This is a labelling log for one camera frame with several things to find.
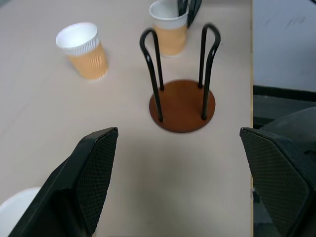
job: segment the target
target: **beige table surface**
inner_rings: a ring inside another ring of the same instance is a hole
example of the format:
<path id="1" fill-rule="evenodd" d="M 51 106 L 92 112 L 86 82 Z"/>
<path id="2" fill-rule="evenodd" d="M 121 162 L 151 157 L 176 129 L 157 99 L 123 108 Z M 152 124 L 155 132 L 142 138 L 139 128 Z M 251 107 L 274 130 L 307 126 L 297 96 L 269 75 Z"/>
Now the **beige table surface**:
<path id="1" fill-rule="evenodd" d="M 85 135 L 117 126 L 111 185 L 97 237 L 249 237 L 250 171 L 239 129 L 250 121 L 250 0 L 203 0 L 165 81 L 198 79 L 204 23 L 220 30 L 211 122 L 173 134 L 152 121 L 139 37 L 154 0 L 11 0 L 0 7 L 0 202 L 41 186 Z M 100 81 L 82 79 L 56 34 L 94 22 L 109 59 Z M 214 40 L 208 33 L 209 49 Z M 147 46 L 154 58 L 153 40 Z"/>

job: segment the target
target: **white paper cup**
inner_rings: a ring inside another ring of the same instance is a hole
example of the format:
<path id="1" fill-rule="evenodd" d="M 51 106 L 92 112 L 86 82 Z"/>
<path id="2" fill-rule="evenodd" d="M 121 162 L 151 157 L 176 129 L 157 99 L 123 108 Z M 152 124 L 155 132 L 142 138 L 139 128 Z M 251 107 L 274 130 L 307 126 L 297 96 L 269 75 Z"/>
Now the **white paper cup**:
<path id="1" fill-rule="evenodd" d="M 21 219 L 40 188 L 25 189 L 0 206 L 0 237 L 7 237 Z"/>
<path id="2" fill-rule="evenodd" d="M 98 79 L 107 72 L 108 64 L 95 24 L 83 22 L 64 28 L 56 37 L 56 45 L 84 78 Z"/>
<path id="3" fill-rule="evenodd" d="M 157 33 L 160 53 L 175 56 L 185 48 L 188 11 L 178 16 L 177 0 L 158 0 L 149 8 Z"/>

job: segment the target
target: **brown wooden base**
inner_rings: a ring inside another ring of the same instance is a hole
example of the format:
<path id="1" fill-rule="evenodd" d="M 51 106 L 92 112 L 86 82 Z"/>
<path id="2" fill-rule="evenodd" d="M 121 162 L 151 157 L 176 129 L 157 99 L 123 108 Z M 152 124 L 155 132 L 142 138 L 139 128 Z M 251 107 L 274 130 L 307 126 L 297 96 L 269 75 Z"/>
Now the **brown wooden base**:
<path id="1" fill-rule="evenodd" d="M 154 95 L 150 98 L 149 111 L 157 125 L 170 132 L 193 132 L 204 127 L 212 119 L 215 98 L 210 91 L 207 104 L 207 118 L 202 120 L 203 88 L 193 80 L 174 80 L 159 90 L 163 122 L 158 119 Z"/>

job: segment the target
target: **black mesh pad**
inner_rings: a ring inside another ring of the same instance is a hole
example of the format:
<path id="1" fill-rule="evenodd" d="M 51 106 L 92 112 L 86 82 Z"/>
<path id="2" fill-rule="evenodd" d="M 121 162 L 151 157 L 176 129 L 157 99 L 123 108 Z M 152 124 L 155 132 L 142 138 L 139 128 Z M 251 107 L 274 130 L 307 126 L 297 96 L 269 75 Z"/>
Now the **black mesh pad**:
<path id="1" fill-rule="evenodd" d="M 254 186 L 283 237 L 289 236 L 309 197 L 309 187 L 272 141 L 241 130 Z"/>
<path id="2" fill-rule="evenodd" d="M 75 185 L 79 208 L 90 234 L 95 232 L 110 184 L 118 132 L 98 139 Z"/>

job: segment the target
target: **black metal rod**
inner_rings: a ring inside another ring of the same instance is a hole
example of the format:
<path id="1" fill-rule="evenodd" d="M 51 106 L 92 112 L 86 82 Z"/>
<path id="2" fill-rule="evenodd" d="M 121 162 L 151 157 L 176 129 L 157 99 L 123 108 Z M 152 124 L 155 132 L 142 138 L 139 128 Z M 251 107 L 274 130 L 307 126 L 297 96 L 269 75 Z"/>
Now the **black metal rod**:
<path id="1" fill-rule="evenodd" d="M 147 63 L 147 66 L 148 66 L 150 78 L 151 78 L 151 81 L 152 81 L 154 97 L 155 97 L 155 102 L 156 102 L 156 107 L 157 107 L 157 112 L 158 112 L 158 118 L 159 118 L 160 122 L 163 122 L 163 116 L 162 116 L 162 111 L 161 111 L 161 105 L 160 105 L 159 91 L 158 91 L 158 87 L 157 87 L 155 69 L 154 69 L 152 58 L 151 58 L 148 50 L 145 47 L 145 39 L 146 39 L 147 35 L 150 32 L 153 33 L 153 38 L 154 38 L 160 90 L 163 91 L 164 90 L 164 86 L 163 86 L 163 80 L 162 80 L 162 70 L 161 70 L 161 61 L 160 61 L 160 53 L 159 53 L 159 43 L 158 43 L 157 34 L 156 34 L 156 32 L 154 31 L 153 28 L 148 28 L 142 33 L 142 35 L 140 36 L 140 39 L 139 39 L 139 45 L 140 45 L 140 48 L 141 48 L 141 50 L 142 50 L 142 52 L 144 54 L 144 57 L 146 59 L 146 63 Z"/>
<path id="2" fill-rule="evenodd" d="M 207 29 L 211 29 L 215 35 L 214 44 L 211 47 L 211 50 L 208 53 L 208 57 L 206 60 L 205 66 L 205 82 L 204 82 L 204 94 L 203 94 L 203 107 L 202 107 L 202 119 L 205 120 L 207 118 L 207 102 L 208 102 L 208 92 L 209 85 L 211 81 L 211 71 L 213 60 L 215 57 L 215 53 L 221 43 L 221 35 L 218 29 L 211 23 L 206 23 L 202 30 L 202 39 L 201 39 L 201 54 L 200 54 L 200 62 L 199 62 L 199 77 L 198 77 L 198 87 L 202 88 L 203 81 L 203 67 L 204 67 L 204 55 L 205 55 L 205 43 L 206 43 L 206 33 Z"/>
<path id="3" fill-rule="evenodd" d="M 188 12 L 188 28 L 192 25 L 199 8 L 201 7 L 202 0 L 191 0 L 189 5 L 189 12 Z"/>

